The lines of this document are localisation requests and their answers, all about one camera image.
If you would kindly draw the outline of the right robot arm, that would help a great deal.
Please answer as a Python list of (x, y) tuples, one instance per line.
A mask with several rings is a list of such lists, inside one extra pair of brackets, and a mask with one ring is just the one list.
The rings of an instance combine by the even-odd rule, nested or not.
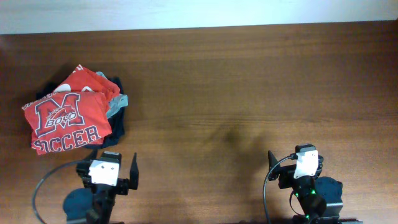
[(295, 152), (278, 160), (267, 153), (269, 171), (264, 179), (262, 197), (267, 223), (271, 222), (267, 207), (266, 188), (270, 181), (278, 180), (280, 189), (291, 189), (289, 199), (295, 197), (302, 209), (292, 217), (301, 224), (362, 223), (355, 218), (341, 219), (343, 183), (331, 177), (322, 177), (323, 156), (313, 144), (295, 146)]

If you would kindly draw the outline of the orange soccer t-shirt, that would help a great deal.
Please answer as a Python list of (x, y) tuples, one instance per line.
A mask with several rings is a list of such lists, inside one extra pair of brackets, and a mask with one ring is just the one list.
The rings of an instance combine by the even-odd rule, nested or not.
[(112, 133), (103, 93), (58, 92), (22, 107), (32, 128), (31, 148), (38, 155), (101, 144)]

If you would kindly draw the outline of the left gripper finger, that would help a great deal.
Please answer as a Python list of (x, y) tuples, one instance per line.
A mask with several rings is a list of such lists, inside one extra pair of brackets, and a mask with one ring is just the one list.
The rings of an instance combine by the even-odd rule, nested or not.
[(86, 156), (81, 162), (76, 166), (76, 170), (88, 170), (92, 160), (95, 160), (98, 154), (97, 149), (93, 149), (88, 156)]
[(137, 153), (134, 153), (129, 172), (129, 188), (137, 190), (139, 185), (139, 169), (137, 165)]

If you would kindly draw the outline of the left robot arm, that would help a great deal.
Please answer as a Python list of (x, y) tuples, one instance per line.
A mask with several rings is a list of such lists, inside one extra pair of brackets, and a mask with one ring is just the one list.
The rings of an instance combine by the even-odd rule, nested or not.
[(76, 165), (76, 172), (83, 187), (71, 191), (63, 201), (67, 223), (107, 224), (118, 195), (127, 195), (137, 190), (139, 169), (134, 153), (128, 178), (120, 178), (122, 155), (104, 151), (97, 156), (95, 149)]

